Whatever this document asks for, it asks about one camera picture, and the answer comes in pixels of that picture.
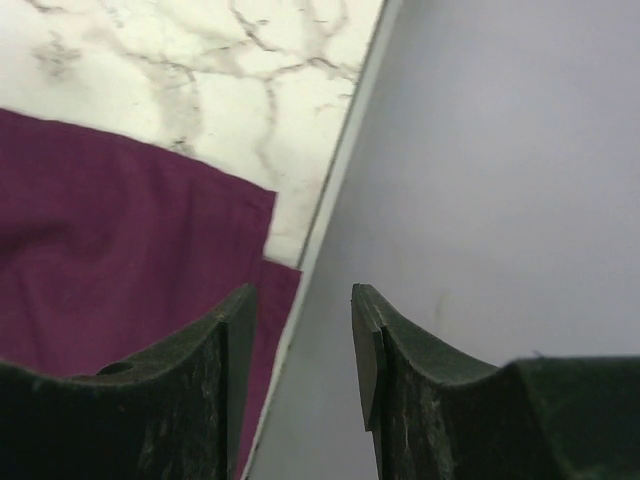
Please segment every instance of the white wall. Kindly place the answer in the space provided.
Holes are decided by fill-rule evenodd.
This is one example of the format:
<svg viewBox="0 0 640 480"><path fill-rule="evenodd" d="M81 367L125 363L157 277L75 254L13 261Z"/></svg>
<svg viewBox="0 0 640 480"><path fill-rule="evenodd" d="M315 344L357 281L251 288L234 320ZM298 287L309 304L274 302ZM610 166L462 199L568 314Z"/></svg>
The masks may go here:
<svg viewBox="0 0 640 480"><path fill-rule="evenodd" d="M252 480L376 478L354 282L494 363L640 351L640 4L405 0Z"/></svg>

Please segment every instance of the purple fabric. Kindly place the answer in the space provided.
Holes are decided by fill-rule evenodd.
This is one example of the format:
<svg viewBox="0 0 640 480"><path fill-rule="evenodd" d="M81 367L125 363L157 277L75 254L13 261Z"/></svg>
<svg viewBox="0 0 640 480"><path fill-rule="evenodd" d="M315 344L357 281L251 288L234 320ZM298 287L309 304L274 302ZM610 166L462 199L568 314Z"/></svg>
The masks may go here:
<svg viewBox="0 0 640 480"><path fill-rule="evenodd" d="M259 321L253 343L249 393L238 452L236 479L241 477L249 458L262 406L269 390L278 341L287 323L299 282L300 272L297 270L272 262L264 262L258 288L260 292Z"/></svg>
<svg viewBox="0 0 640 480"><path fill-rule="evenodd" d="M0 110L0 358L94 373L252 283L241 471L300 277L262 258L274 201L157 147Z"/></svg>

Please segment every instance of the marble surface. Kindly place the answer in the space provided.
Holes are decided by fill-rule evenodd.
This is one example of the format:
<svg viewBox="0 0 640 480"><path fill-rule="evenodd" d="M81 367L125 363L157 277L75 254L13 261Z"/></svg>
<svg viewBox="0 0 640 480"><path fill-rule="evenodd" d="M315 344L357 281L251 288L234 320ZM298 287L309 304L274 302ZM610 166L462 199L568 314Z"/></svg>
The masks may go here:
<svg viewBox="0 0 640 480"><path fill-rule="evenodd" d="M279 193L296 265L382 0L4 0L0 106L124 134Z"/></svg>

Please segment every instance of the curved edge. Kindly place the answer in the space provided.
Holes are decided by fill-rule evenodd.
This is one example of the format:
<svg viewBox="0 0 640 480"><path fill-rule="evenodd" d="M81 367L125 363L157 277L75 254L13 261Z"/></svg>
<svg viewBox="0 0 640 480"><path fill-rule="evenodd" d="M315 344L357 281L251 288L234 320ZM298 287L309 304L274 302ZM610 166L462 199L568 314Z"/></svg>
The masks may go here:
<svg viewBox="0 0 640 480"><path fill-rule="evenodd" d="M411 366L442 386L465 385L496 374L499 368L467 355L401 315L371 285L356 285L358 302L380 325Z"/></svg>
<svg viewBox="0 0 640 480"><path fill-rule="evenodd" d="M182 330L140 352L123 358L115 364L106 365L100 370L100 372L103 372L102 375L77 375L69 378L59 378L41 374L11 362L0 362L0 375L5 379L22 378L31 380L39 385L51 383L57 386L73 386L75 388L82 388L82 386L91 388L104 386L108 388L112 385L120 387L127 384L135 383L141 385L145 382L152 382L186 361L221 322L228 322L229 316L232 316L233 312L240 310L247 303L257 303L257 295L252 286L243 285L202 318ZM130 364L131 367L117 373L106 374L111 367L125 363Z"/></svg>

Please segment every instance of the black plastic piece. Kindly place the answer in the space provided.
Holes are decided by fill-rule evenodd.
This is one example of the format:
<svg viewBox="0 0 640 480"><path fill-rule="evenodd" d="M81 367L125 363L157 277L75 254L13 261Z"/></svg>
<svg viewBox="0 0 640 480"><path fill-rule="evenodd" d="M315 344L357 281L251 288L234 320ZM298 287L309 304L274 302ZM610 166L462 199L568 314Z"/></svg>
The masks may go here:
<svg viewBox="0 0 640 480"><path fill-rule="evenodd" d="M95 376L0 364L0 479L232 479L256 305L241 287Z"/></svg>
<svg viewBox="0 0 640 480"><path fill-rule="evenodd" d="M352 322L381 480L640 478L638 358L496 368L416 326L368 285L353 287Z"/></svg>

